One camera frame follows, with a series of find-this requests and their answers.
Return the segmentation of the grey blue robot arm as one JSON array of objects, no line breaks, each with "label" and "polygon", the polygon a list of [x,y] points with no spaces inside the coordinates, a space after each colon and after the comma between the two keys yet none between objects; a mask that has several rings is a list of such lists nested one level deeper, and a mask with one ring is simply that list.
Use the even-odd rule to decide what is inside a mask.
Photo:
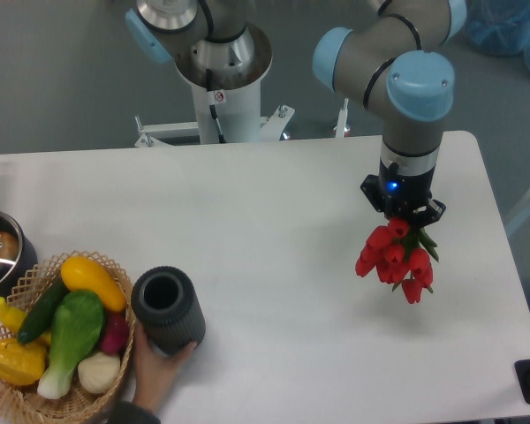
[{"label": "grey blue robot arm", "polygon": [[[382,1],[366,31],[336,27],[317,43],[314,76],[383,122],[379,171],[362,192],[373,208],[422,228],[445,206],[431,183],[455,74],[438,48],[466,19],[462,1]],[[243,1],[138,1],[125,15],[140,48],[173,61],[191,86],[204,144],[261,140],[261,80],[272,62],[267,35]]]}]

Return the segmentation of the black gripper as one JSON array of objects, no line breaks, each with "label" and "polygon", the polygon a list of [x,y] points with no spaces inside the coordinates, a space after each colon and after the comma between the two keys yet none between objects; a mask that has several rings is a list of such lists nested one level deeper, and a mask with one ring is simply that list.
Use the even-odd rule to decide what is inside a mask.
[{"label": "black gripper", "polygon": [[369,174],[360,185],[371,206],[386,218],[413,220],[413,226],[428,226],[438,222],[446,205],[431,199],[431,183],[435,169],[420,175],[402,174],[397,163],[386,166],[380,162],[379,173]]}]

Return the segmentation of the person's hand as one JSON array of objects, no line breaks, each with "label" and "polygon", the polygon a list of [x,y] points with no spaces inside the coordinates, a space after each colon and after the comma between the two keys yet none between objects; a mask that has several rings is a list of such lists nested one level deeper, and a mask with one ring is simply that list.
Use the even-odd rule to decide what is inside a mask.
[{"label": "person's hand", "polygon": [[150,413],[156,413],[170,393],[179,369],[197,346],[192,341],[174,355],[163,356],[151,347],[146,331],[138,323],[134,331],[133,368],[136,389],[132,402]]}]

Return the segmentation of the dark sleeved forearm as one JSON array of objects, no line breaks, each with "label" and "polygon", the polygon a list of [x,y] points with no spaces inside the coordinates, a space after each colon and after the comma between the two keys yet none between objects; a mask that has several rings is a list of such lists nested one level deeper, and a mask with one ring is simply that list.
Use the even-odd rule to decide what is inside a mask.
[{"label": "dark sleeved forearm", "polygon": [[106,424],[160,424],[161,420],[148,409],[130,401],[117,401]]}]

